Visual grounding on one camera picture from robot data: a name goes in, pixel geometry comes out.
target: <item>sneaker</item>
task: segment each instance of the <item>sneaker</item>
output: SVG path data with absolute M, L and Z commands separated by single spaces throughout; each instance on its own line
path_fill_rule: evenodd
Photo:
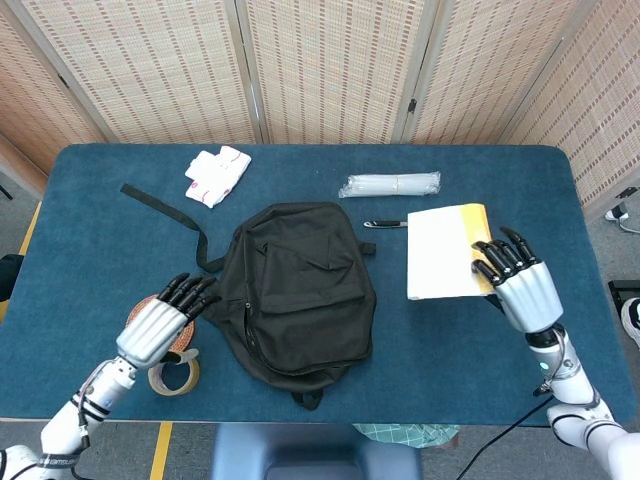
M 625 332 L 640 348 L 640 298 L 630 298 L 620 311 L 620 320 Z

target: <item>black backpack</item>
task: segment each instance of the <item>black backpack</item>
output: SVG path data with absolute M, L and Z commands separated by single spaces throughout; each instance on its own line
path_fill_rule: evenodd
M 240 225 L 228 253 L 206 260 L 207 238 L 182 212 L 129 185 L 122 191 L 200 233 L 196 260 L 222 270 L 221 300 L 204 312 L 255 378 L 314 410 L 323 388 L 371 354 L 376 295 L 359 242 L 334 203 L 271 205 Z

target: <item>backpack strap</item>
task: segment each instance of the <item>backpack strap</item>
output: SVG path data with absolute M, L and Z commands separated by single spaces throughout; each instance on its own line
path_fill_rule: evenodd
M 188 229 L 198 232 L 196 263 L 201 269 L 209 273 L 215 273 L 219 270 L 222 270 L 222 267 L 224 267 L 225 257 L 216 258 L 215 260 L 207 262 L 207 248 L 209 246 L 209 240 L 207 239 L 207 236 L 202 231 L 200 226 L 196 222 L 194 222 L 191 217 L 188 217 L 180 210 L 167 205 L 166 203 L 158 200 L 156 197 L 153 197 L 148 193 L 143 192 L 142 190 L 138 190 L 136 187 L 129 185 L 128 183 L 122 185 L 120 191 L 125 195 L 128 195 L 131 198 L 135 198 L 139 202 L 144 203 L 146 206 L 151 207 L 160 213 L 164 213 L 167 217 L 174 219 L 176 222 L 180 222 Z
M 320 405 L 320 400 L 322 400 L 322 395 L 324 391 L 322 389 L 313 390 L 307 393 L 295 393 L 291 392 L 291 396 L 293 397 L 293 401 L 296 402 L 301 407 L 306 408 L 307 410 L 315 410 Z
M 375 255 L 376 253 L 376 244 L 369 242 L 358 242 L 360 246 L 360 253 L 363 255 Z

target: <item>packing tape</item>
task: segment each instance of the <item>packing tape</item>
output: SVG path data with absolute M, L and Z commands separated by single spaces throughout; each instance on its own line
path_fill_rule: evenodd
M 159 363 L 155 367 L 151 367 L 147 371 L 147 375 L 149 377 L 149 385 L 154 392 L 164 395 L 165 397 L 175 397 L 176 395 L 184 395 L 185 393 L 189 393 L 193 390 L 193 387 L 198 383 L 198 378 L 200 378 L 200 365 L 198 364 L 198 360 L 196 357 L 198 356 L 198 349 L 190 348 L 186 352 L 174 352 L 176 355 L 180 356 L 180 361 L 174 363 L 174 365 L 181 365 L 186 363 L 189 366 L 189 377 L 184 385 L 175 390 L 171 390 L 164 384 L 162 380 L 162 370 L 164 369 L 165 363 Z

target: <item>woven panel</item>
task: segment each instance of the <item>woven panel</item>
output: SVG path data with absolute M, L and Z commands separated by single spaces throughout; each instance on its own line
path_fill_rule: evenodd
M 247 7 L 272 142 L 390 141 L 422 0 Z
M 583 206 L 640 164 L 640 0 L 602 0 L 508 139 L 562 148 Z
M 455 2 L 414 143 L 496 143 L 576 0 Z
M 0 112 L 0 133 L 46 173 L 70 143 L 100 141 L 3 15 Z
M 254 141 L 222 0 L 25 4 L 122 142 Z

